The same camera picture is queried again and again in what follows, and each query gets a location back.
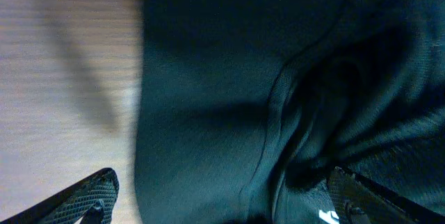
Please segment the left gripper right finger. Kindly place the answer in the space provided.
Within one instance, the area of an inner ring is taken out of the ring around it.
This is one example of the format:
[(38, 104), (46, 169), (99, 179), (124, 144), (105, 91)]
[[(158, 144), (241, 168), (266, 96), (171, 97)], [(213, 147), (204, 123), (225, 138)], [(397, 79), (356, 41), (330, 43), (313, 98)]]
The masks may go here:
[(349, 169), (334, 168), (327, 189), (343, 224), (444, 224), (441, 214)]

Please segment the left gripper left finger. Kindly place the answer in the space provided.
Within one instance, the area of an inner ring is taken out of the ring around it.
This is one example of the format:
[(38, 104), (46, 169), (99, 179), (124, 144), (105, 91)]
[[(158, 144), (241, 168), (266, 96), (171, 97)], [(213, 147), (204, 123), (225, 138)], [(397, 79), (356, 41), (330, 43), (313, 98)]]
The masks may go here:
[(103, 168), (1, 224), (110, 224), (119, 182), (112, 168)]

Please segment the black t-shirt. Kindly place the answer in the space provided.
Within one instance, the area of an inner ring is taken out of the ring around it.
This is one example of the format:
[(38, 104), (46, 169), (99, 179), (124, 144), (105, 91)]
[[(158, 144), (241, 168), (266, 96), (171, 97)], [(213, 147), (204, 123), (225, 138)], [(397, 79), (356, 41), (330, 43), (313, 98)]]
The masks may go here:
[(144, 223), (320, 223), (346, 167), (444, 213), (444, 0), (143, 0)]

